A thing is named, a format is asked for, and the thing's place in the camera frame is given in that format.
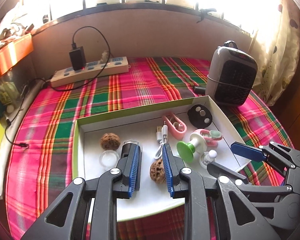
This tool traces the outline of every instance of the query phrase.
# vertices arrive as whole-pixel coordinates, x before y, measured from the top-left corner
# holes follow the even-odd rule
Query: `blue gripper pad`
[[[163,167],[165,171],[166,186],[168,188],[168,192],[170,193],[170,197],[173,197],[174,196],[173,176],[172,176],[169,157],[166,152],[165,145],[162,146],[162,160],[163,160]]]
[[[265,161],[266,157],[263,155],[262,150],[243,143],[234,142],[231,144],[231,151],[244,158],[260,162]]]
[[[130,170],[130,174],[129,174],[129,189],[128,189],[128,196],[129,197],[132,197],[132,194],[134,192],[134,188],[136,186],[138,163],[139,163],[139,147],[136,146],[136,148],[134,150],[134,153],[133,153],[131,170]]]

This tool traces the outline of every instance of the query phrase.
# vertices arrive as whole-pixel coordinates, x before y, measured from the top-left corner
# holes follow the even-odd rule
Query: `black cable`
[[[298,119],[299,116],[300,116],[300,113],[299,113],[298,116],[295,118],[295,120],[294,120],[293,123],[290,125],[290,127],[286,129],[287,132],[290,130],[290,128],[293,126],[293,124],[296,122],[296,120]]]
[[[7,136],[7,129],[11,126],[12,122],[16,119],[16,117],[18,116],[19,112],[21,111],[21,108],[23,106],[23,102],[25,101],[25,98],[26,98],[26,94],[23,96],[23,99],[21,101],[21,104],[20,104],[20,107],[15,115],[15,117],[12,119],[12,120],[9,120],[9,119],[6,119],[6,122],[7,122],[7,126],[5,128],[5,136],[6,136],[6,139],[9,143],[11,143],[12,145],[16,145],[16,146],[19,146],[19,147],[22,147],[22,148],[27,148],[29,147],[29,144],[28,143],[14,143],[12,141],[9,140],[8,136]]]
[[[103,39],[105,40],[107,46],[108,46],[108,50],[109,50],[108,59],[107,59],[105,65],[102,67],[101,71],[100,71],[94,78],[90,79],[90,80],[89,80],[88,82],[86,82],[85,84],[80,85],[80,86],[77,86],[77,87],[75,87],[75,88],[70,88],[70,89],[57,89],[57,88],[52,87],[51,84],[50,84],[49,82],[47,82],[46,80],[44,80],[43,78],[34,78],[34,79],[32,79],[32,80],[28,83],[28,86],[30,86],[30,84],[31,84],[32,82],[34,82],[35,80],[42,80],[46,85],[48,85],[49,87],[51,87],[53,90],[55,90],[55,91],[57,91],[57,92],[68,92],[68,91],[76,90],[76,89],[79,89],[79,88],[83,88],[84,86],[86,86],[86,85],[88,85],[89,83],[91,83],[94,79],[96,79],[96,78],[102,73],[102,71],[105,69],[105,67],[107,66],[107,64],[108,64],[108,62],[109,62],[110,55],[111,55],[111,51],[110,51],[110,45],[109,45],[109,43],[108,43],[106,37],[102,34],[101,31],[99,31],[97,28],[95,28],[95,27],[93,27],[93,26],[84,26],[84,27],[81,27],[81,28],[77,29],[77,30],[74,32],[73,36],[72,36],[72,44],[71,44],[71,45],[72,45],[72,48],[73,48],[73,49],[76,49],[76,48],[77,48],[77,45],[76,45],[76,43],[74,42],[74,36],[76,35],[76,33],[77,33],[79,30],[84,29],[84,28],[92,28],[92,29],[96,30],[97,32],[99,32],[99,33],[101,34],[101,36],[103,37]],[[12,145],[20,146],[20,147],[23,147],[23,148],[29,147],[29,144],[28,144],[28,143],[14,143],[14,142],[10,141],[9,138],[8,138],[8,136],[7,136],[7,129],[11,126],[12,122],[16,119],[16,117],[18,116],[19,112],[21,111],[21,108],[22,108],[23,102],[24,102],[24,100],[25,100],[25,97],[26,97],[26,95],[23,96],[23,99],[22,99],[22,101],[21,101],[21,105],[20,105],[20,107],[19,107],[19,109],[18,109],[17,114],[15,115],[15,117],[14,117],[12,120],[6,119],[7,126],[6,126],[6,128],[5,128],[5,136],[6,136],[7,141],[8,141],[9,143],[11,143]]]
[[[102,67],[101,71],[100,71],[94,78],[90,79],[88,82],[86,82],[86,83],[83,84],[83,85],[80,85],[80,86],[75,87],[75,88],[69,88],[69,89],[57,89],[57,88],[53,88],[51,85],[49,85],[53,90],[55,90],[55,91],[57,91],[57,92],[68,92],[68,91],[73,91],[73,90],[76,90],[76,89],[85,87],[86,85],[88,85],[89,83],[91,83],[94,79],[96,79],[96,78],[102,73],[102,71],[105,69],[105,67],[107,66],[107,64],[108,64],[108,62],[109,62],[110,55],[111,55],[109,43],[108,43],[106,37],[102,34],[102,32],[99,31],[97,28],[95,28],[95,27],[93,27],[93,26],[83,26],[83,27],[77,29],[77,30],[74,32],[74,34],[73,34],[73,36],[72,36],[72,48],[73,48],[73,49],[76,49],[76,48],[77,48],[77,45],[76,45],[76,43],[74,42],[74,36],[76,35],[76,33],[77,33],[79,30],[84,29],[84,28],[92,28],[92,29],[96,30],[97,32],[99,32],[99,33],[101,34],[101,36],[103,37],[103,39],[105,40],[105,42],[106,42],[106,44],[107,44],[107,46],[108,46],[108,50],[109,50],[108,59],[107,59],[105,65]]]

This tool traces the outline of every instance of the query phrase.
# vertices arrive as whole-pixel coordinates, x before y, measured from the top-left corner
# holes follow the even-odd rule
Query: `power strip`
[[[87,63],[83,69],[74,71],[72,67],[57,71],[50,84],[52,87],[59,87],[74,83],[77,81],[91,79],[98,75],[103,68],[104,63],[100,61],[94,61]],[[127,57],[116,57],[109,59],[109,62],[105,69],[101,72],[100,77],[109,76],[113,74],[126,73],[129,71],[129,63]]]

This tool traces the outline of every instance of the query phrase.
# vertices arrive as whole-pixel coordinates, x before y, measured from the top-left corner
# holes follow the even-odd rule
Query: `white charging cable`
[[[168,142],[168,126],[165,124],[162,127],[157,127],[157,142],[160,144],[157,152],[154,155],[154,159],[158,160],[162,158],[162,146]]]

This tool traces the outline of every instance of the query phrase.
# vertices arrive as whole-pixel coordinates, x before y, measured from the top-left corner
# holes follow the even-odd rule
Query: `curtain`
[[[295,74],[300,52],[299,9],[293,0],[258,0],[257,30],[248,53],[257,62],[253,90],[273,106]]]

